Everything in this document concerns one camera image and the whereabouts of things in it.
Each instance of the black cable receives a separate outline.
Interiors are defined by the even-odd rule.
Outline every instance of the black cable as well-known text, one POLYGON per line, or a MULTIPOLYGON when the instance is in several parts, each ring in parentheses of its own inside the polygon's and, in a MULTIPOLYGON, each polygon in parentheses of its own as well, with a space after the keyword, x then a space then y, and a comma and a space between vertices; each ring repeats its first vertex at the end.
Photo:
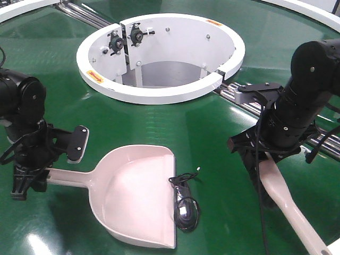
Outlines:
POLYGON ((185 173, 168 179, 176 193, 174 221, 176 226, 184 232, 191 232, 196 229, 200 218, 200 207, 196 199, 191 196, 189 186, 186 183, 197 175, 198 172, 185 173), (181 217, 181 208, 185 208, 184 217, 181 217))
POLYGON ((260 218, 261 218, 261 228, 262 228, 262 239, 263 245, 265 247, 266 255, 269 255, 269 247, 268 247, 268 240, 266 234, 266 222, 264 216, 264 202, 262 198, 262 184, 260 180, 260 163, 259 163, 259 141, 260 141, 260 130, 261 130, 261 122, 262 116, 264 112, 264 106, 261 105, 261 112, 260 117, 257 123, 257 135, 256 135, 256 144, 255 144, 255 160, 256 160, 256 173, 257 173, 257 189, 258 189, 258 196, 259 196, 259 203, 260 203, 260 218))
POLYGON ((334 129, 330 130, 325 134, 325 136, 319 141, 319 143, 312 149, 310 153, 306 155, 306 162, 308 164, 312 163, 314 160, 315 156, 319 152, 321 145, 333 134, 340 133, 340 126, 335 127, 334 129))
POLYGON ((169 182, 171 182, 174 185, 179 185, 179 184, 186 182, 186 181, 188 181, 192 178, 195 178, 197 175, 198 175, 198 172, 180 174, 178 176, 169 178, 169 182))
POLYGON ((6 54, 5 54, 5 51, 4 51, 4 49, 3 49, 2 47, 0 47, 0 51, 1 51, 2 55, 3 55, 2 61, 1 61, 1 63, 0 63, 0 68, 1 68, 1 67, 5 64, 5 61, 6 61, 6 54))

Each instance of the green table surface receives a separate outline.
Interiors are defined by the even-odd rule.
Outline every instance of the green table surface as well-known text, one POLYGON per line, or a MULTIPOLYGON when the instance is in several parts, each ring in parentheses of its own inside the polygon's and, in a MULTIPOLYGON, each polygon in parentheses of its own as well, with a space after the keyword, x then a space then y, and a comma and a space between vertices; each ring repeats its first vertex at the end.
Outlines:
MULTIPOLYGON (((217 20, 244 40, 246 55, 239 83, 279 82, 290 76, 290 60, 306 41, 337 38, 338 33, 309 18, 251 0, 84 1, 111 22, 149 13, 186 13, 217 20)), ((80 77, 75 54, 96 31, 53 7, 0 24, 4 67, 37 77, 47 88, 45 119, 56 127, 90 129, 84 159, 69 165, 62 156, 55 167, 88 172, 110 150, 131 144, 169 147, 178 174, 201 167, 190 181, 202 214, 192 233, 177 230, 174 250, 141 248, 114 239, 95 219, 82 188, 49 185, 30 190, 25 202, 13 201, 12 166, 0 170, 0 254, 264 254, 259 202, 229 136, 254 125, 256 118, 215 93, 174 105, 128 104, 92 90, 80 77)), ((331 128, 337 116, 320 125, 331 128)), ((0 151, 9 143, 0 133, 0 151)), ((293 198, 323 240, 340 237, 340 164, 319 154, 308 165, 303 153, 279 163, 293 198)), ((307 254, 279 210, 265 210, 272 254, 307 254)))

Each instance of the dustpan handle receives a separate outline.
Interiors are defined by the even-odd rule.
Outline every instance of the dustpan handle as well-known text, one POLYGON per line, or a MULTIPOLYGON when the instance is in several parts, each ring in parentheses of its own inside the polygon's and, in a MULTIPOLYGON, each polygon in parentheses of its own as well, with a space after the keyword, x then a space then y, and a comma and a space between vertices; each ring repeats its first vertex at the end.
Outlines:
POLYGON ((292 225, 309 254, 332 255, 295 204, 281 172, 271 157, 260 163, 260 178, 266 191, 292 225))
POLYGON ((87 188, 91 180, 92 172, 83 173, 55 168, 47 168, 46 170, 49 170, 47 178, 49 184, 87 188))

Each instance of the metal rail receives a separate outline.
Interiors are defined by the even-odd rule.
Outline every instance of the metal rail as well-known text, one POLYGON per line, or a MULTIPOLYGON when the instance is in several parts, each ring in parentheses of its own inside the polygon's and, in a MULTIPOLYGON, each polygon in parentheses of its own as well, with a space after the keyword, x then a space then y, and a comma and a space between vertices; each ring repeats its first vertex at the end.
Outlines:
MULTIPOLYGON (((234 91, 238 89, 239 86, 241 85, 236 82, 231 83, 229 85, 222 83, 219 90, 216 92, 220 94, 221 97, 233 102, 234 104, 237 104, 235 102, 234 91)), ((256 116, 260 116, 261 106, 258 103, 249 103, 249 104, 242 104, 242 105, 237 104, 237 105, 256 116)), ((319 129, 319 130, 321 131, 321 135, 317 138, 310 139, 307 142, 309 145, 313 147, 316 146, 319 143, 319 141, 327 133, 326 130, 323 130, 323 129, 319 129)), ((336 135, 332 135, 322 144, 320 150, 324 152, 325 154, 331 156, 335 160, 340 161, 340 137, 336 135)))
POLYGON ((77 20, 80 20, 90 26, 93 26, 97 29, 101 29, 111 25, 110 22, 104 20, 103 18, 99 17, 98 15, 79 7, 73 3, 69 2, 60 2, 56 5, 57 9, 66 13, 68 16, 71 16, 77 20))

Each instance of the green tabletop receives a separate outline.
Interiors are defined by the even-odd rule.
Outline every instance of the green tabletop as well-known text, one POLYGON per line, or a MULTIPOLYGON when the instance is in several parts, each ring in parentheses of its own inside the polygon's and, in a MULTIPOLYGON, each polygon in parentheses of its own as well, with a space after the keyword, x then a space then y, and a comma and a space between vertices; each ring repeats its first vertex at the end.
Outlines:
MULTIPOLYGON (((337 38, 332 29, 294 12, 251 0, 83 1, 110 22, 149 13, 186 13, 217 20, 244 40, 246 55, 239 83, 285 84, 290 60, 306 41, 337 38)), ((75 54, 96 29, 53 7, 0 24, 4 67, 37 77, 47 88, 45 119, 56 127, 90 129, 84 159, 57 168, 88 172, 110 150, 131 144, 169 147, 178 174, 201 167, 190 181, 202 215, 192 233, 177 230, 175 250, 132 246, 114 239, 92 214, 86 189, 49 185, 13 201, 12 166, 0 171, 0 253, 8 255, 83 254, 264 254, 259 202, 240 157, 226 146, 229 136, 254 125, 256 118, 215 93, 180 104, 145 106, 120 102, 92 90, 80 77, 75 54)), ((336 115, 323 114, 329 129, 336 115)), ((5 131, 0 151, 9 146, 5 131)), ((293 198, 323 240, 340 237, 340 164, 320 154, 311 165, 303 153, 279 163, 293 198)), ((265 210, 272 254, 307 254, 279 210, 265 210)))

